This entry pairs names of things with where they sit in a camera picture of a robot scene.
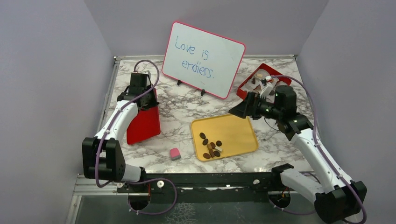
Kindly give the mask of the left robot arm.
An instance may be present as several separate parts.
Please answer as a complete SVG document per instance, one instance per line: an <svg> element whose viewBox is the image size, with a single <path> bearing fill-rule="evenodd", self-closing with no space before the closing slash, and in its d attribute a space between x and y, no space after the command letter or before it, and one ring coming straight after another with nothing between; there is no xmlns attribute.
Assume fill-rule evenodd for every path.
<svg viewBox="0 0 396 224"><path fill-rule="evenodd" d="M104 127L82 142L85 178L129 182L137 192L146 188L143 169L126 164L120 143L139 112L155 106L157 101L150 75L132 73L129 86L117 97L116 107Z"/></svg>

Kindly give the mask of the red box lid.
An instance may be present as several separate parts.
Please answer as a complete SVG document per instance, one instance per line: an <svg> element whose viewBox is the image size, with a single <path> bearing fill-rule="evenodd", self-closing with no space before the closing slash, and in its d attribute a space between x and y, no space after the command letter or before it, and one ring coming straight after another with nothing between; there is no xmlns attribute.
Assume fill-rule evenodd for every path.
<svg viewBox="0 0 396 224"><path fill-rule="evenodd" d="M161 133L158 106L140 111L127 128L127 144L132 145Z"/></svg>

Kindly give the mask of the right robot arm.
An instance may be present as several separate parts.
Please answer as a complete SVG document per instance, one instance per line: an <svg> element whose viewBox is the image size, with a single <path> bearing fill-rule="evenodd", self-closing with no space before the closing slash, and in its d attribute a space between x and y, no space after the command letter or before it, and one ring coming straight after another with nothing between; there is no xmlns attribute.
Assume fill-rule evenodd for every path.
<svg viewBox="0 0 396 224"><path fill-rule="evenodd" d="M272 169L269 178L272 188L292 188L313 204L315 213L327 224L345 221L360 212L363 213L361 223L366 221L365 184L354 181L344 172L321 144L315 126L297 112L297 95L291 86L277 87L273 102L249 92L229 113L239 118L275 120L280 132L304 155L318 179L316 182L285 164Z"/></svg>

